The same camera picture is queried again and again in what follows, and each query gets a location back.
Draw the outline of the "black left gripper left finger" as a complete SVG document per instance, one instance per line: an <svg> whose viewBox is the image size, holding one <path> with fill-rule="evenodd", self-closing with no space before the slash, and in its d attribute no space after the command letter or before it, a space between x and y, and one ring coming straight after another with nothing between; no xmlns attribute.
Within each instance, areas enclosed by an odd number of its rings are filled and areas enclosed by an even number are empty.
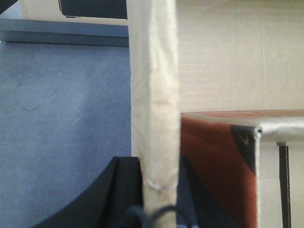
<svg viewBox="0 0 304 228"><path fill-rule="evenodd" d="M139 159L113 157L83 193L37 227L112 228L131 206L143 206Z"/></svg>

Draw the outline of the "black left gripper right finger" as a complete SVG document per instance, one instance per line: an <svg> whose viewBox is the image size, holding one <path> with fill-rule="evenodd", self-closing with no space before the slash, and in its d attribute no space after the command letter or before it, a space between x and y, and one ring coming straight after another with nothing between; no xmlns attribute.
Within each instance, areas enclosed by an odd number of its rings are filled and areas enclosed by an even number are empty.
<svg viewBox="0 0 304 228"><path fill-rule="evenodd" d="M177 205L194 228L230 228L232 219L198 177L189 157L180 157Z"/></svg>

